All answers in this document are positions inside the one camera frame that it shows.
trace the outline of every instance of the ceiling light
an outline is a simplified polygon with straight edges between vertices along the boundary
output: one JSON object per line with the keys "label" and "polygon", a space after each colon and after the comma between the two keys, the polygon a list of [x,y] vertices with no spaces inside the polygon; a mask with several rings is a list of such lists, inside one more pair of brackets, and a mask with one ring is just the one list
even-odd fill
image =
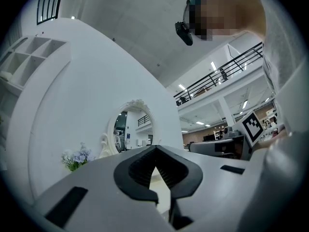
{"label": "ceiling light", "polygon": [[181,84],[178,85],[182,90],[185,90],[185,87],[182,86]]}
{"label": "ceiling light", "polygon": [[243,107],[242,107],[242,109],[244,109],[244,108],[246,107],[247,102],[248,102],[248,100],[245,100],[245,102],[243,103]]}
{"label": "ceiling light", "polygon": [[214,71],[217,69],[217,67],[214,65],[214,62],[211,62],[211,66],[212,66]]}

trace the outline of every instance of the white curved wall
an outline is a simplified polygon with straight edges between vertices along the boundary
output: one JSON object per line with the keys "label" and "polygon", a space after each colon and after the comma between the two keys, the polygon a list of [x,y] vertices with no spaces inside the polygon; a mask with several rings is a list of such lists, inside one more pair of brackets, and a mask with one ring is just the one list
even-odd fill
{"label": "white curved wall", "polygon": [[[44,37],[71,43],[71,62],[49,87],[32,126],[25,160],[34,199],[68,174],[60,162],[65,149],[78,150],[84,142],[99,155],[99,138],[107,132],[109,118],[131,100],[143,99],[148,105],[160,128],[162,145],[183,147],[174,99],[125,50],[79,20],[48,21],[33,28],[31,34],[42,31]],[[14,166],[18,150],[8,150],[12,163],[8,169],[13,172],[18,170]],[[11,178],[25,181],[25,176],[15,171]]]}

